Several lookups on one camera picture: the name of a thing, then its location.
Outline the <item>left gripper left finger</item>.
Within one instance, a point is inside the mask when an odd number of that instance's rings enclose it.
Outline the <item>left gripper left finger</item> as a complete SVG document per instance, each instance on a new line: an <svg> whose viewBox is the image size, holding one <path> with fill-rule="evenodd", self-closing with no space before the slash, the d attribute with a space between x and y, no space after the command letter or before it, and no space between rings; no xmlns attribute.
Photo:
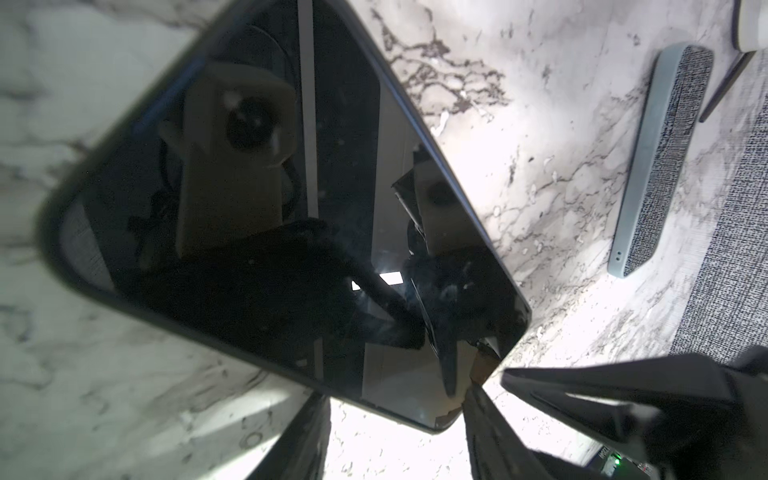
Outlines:
<svg viewBox="0 0 768 480"><path fill-rule="evenodd" d="M315 392L246 479L321 480L330 431L330 399Z"/></svg>

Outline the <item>black phone screen up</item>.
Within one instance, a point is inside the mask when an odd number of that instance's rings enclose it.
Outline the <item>black phone screen up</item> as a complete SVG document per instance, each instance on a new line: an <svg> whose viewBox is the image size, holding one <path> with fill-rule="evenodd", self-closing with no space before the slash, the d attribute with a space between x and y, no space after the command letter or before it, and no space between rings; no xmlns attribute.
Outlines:
<svg viewBox="0 0 768 480"><path fill-rule="evenodd" d="M68 285L438 433L531 308L346 1L236 1L48 201Z"/></svg>

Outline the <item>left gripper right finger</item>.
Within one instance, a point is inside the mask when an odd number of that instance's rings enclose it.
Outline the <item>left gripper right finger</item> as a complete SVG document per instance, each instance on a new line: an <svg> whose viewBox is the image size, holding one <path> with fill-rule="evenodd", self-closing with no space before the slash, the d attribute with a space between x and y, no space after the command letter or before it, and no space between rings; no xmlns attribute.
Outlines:
<svg viewBox="0 0 768 480"><path fill-rule="evenodd" d="M473 479L594 478L594 473L584 467L528 449L476 383L467 389L463 415Z"/></svg>

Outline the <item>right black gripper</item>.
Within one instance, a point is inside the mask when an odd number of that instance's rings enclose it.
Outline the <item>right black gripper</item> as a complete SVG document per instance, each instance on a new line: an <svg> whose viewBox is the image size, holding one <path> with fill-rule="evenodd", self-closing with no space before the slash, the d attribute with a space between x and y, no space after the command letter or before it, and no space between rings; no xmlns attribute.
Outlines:
<svg viewBox="0 0 768 480"><path fill-rule="evenodd" d="M585 368L508 368L502 387L664 479L767 477L767 349Z"/></svg>

